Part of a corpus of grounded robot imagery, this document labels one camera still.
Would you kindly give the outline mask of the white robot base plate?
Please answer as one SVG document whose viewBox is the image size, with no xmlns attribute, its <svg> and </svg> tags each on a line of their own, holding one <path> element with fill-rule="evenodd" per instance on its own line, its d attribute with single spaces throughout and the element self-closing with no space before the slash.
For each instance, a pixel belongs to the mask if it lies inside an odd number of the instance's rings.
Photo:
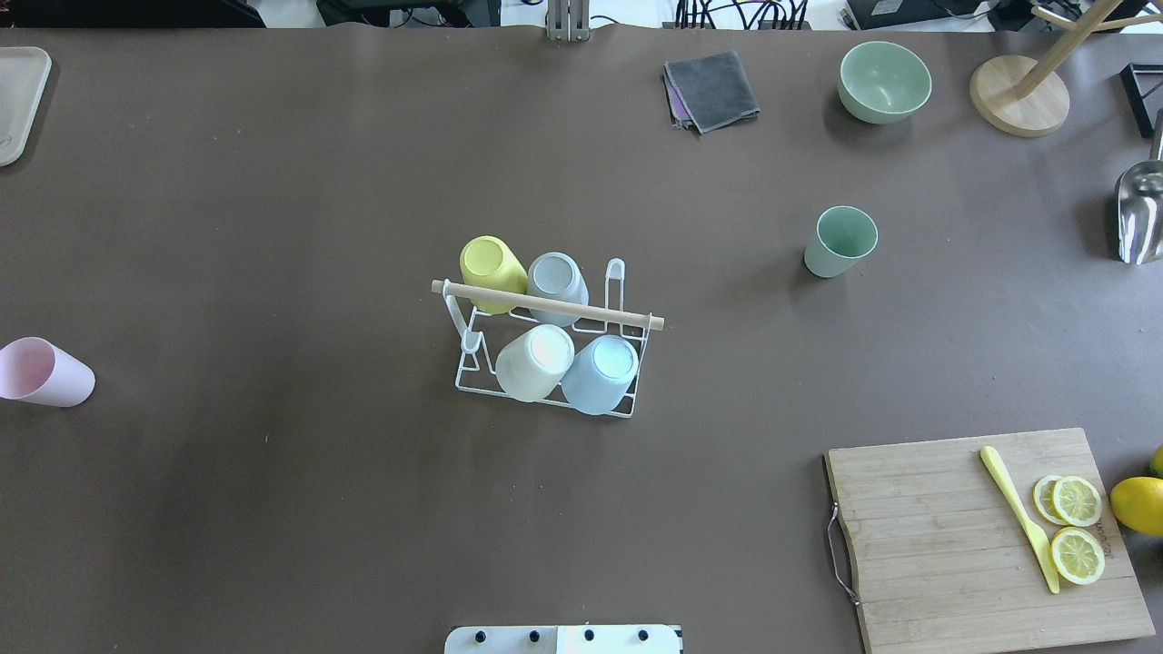
<svg viewBox="0 0 1163 654">
<path fill-rule="evenodd" d="M 445 639 L 444 653 L 682 653 L 680 626 L 582 624 L 462 626 Z"/>
</svg>

